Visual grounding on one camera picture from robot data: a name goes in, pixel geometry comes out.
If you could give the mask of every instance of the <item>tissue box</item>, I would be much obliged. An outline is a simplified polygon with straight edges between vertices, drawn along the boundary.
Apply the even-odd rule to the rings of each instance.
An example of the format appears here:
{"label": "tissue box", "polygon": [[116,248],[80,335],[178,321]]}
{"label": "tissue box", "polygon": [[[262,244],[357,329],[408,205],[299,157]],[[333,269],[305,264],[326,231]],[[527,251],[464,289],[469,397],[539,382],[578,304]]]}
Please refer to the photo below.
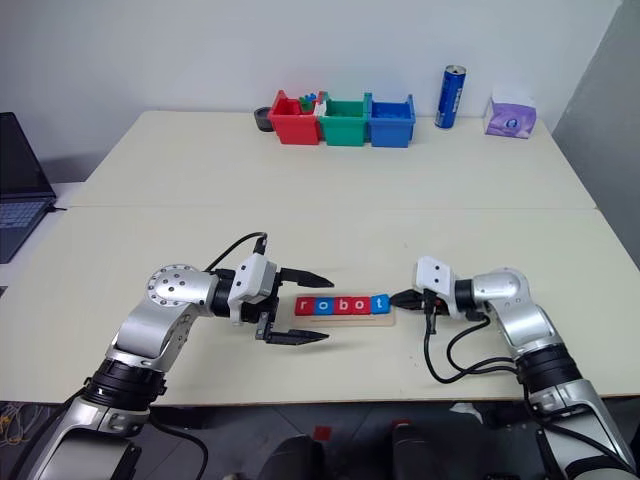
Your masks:
{"label": "tissue box", "polygon": [[494,89],[484,116],[484,133],[503,137],[529,138],[536,123],[536,107],[526,93]]}

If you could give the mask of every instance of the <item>floor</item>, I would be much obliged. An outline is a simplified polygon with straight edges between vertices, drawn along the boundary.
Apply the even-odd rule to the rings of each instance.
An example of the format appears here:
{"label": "floor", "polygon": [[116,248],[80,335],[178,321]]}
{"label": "floor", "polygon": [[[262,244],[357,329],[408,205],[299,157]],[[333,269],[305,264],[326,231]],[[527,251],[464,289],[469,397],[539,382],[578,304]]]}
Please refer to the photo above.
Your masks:
{"label": "floor", "polygon": [[[640,398],[609,400],[607,404],[630,441],[640,422]],[[452,406],[452,402],[394,402],[219,407],[183,410],[180,419],[166,410],[161,413],[165,423],[184,422],[183,415],[187,414],[199,420],[201,428],[188,431],[209,448],[204,475],[208,480],[231,473],[255,479],[271,452],[286,438],[327,433],[328,438],[325,436],[321,443],[332,478],[384,479],[389,452],[385,440],[392,424],[403,420],[420,428],[432,441],[452,479],[479,480],[490,472],[518,474],[523,480],[541,478],[534,426],[514,422],[492,427],[496,418],[517,413],[516,404],[474,404],[473,411],[482,418],[482,424],[475,414],[452,412]],[[330,431],[317,427],[329,427]],[[158,432],[150,425],[135,442],[142,447],[135,480],[195,477],[201,454],[189,442]],[[0,449],[0,478],[7,478],[20,449]]]}

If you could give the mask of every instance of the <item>white table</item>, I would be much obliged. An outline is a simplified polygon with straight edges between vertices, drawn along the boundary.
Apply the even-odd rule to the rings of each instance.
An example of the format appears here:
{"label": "white table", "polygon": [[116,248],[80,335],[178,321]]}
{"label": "white table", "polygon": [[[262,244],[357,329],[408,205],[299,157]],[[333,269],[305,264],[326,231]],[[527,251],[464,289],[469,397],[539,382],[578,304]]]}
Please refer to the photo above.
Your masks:
{"label": "white table", "polygon": [[[333,280],[335,293],[409,288],[413,264],[430,254],[463,276],[514,266],[564,337],[582,373],[603,395],[640,393],[635,312],[640,273],[597,210],[364,210],[305,206],[257,215],[254,208],[73,208],[0,299],[0,398],[59,402],[103,359],[155,269],[206,265],[242,234],[270,234],[269,257]],[[248,253],[225,262],[235,267]],[[286,286],[277,327],[288,328]],[[466,324],[441,320],[443,347]],[[509,374],[453,385],[430,378],[422,358],[424,319],[399,312],[394,327],[322,329],[328,340],[267,345],[251,326],[199,319],[167,376],[165,404],[520,398]],[[457,348],[460,362],[506,354],[494,328]]]}
{"label": "white table", "polygon": [[594,208],[541,120],[528,140],[482,120],[419,118],[409,148],[281,145],[248,113],[147,112],[74,198],[78,206]]}
{"label": "white table", "polygon": [[[51,185],[58,197],[56,207],[68,208],[71,199],[82,186],[82,182],[54,183]],[[29,238],[22,244],[9,263],[0,265],[0,286],[10,286],[25,269],[29,258],[36,247],[47,237],[53,226],[64,215],[64,211],[49,213],[44,216]]]}

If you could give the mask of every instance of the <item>green bin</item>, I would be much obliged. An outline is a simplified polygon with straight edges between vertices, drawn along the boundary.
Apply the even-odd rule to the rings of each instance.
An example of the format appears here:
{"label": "green bin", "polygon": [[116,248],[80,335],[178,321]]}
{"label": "green bin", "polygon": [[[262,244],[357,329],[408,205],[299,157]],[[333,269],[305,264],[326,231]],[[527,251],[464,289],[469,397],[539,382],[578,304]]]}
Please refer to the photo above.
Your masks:
{"label": "green bin", "polygon": [[327,98],[327,109],[318,120],[322,125],[327,145],[361,147],[367,134],[367,105],[361,101],[349,102]]}

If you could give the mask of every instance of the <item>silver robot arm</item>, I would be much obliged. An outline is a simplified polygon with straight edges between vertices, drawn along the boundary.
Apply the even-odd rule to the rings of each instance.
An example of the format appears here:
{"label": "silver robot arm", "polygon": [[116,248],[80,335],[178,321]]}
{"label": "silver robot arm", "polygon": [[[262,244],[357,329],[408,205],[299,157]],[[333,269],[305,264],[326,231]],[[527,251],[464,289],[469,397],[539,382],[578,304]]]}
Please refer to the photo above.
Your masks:
{"label": "silver robot arm", "polygon": [[[576,438],[582,435],[597,442],[636,472],[633,455],[602,399],[591,382],[582,378],[545,311],[531,299],[522,273],[503,268],[462,280],[431,257],[420,258],[415,273],[415,287],[434,292],[447,304],[451,317],[481,311],[498,322],[518,381],[528,392],[528,405],[541,421],[537,441],[551,473],[580,480],[637,478]],[[562,429],[577,435],[560,433]]]}
{"label": "silver robot arm", "polygon": [[141,431],[149,405],[164,394],[164,375],[197,317],[256,323],[255,338],[267,343],[301,345],[327,338],[305,330],[272,330],[278,288],[284,281],[312,288],[333,286],[310,272],[277,271],[261,253],[253,253],[235,271],[203,272],[174,264],[151,275],[142,301],[120,327],[104,361],[86,380],[27,478],[130,478],[140,449],[127,437]]}

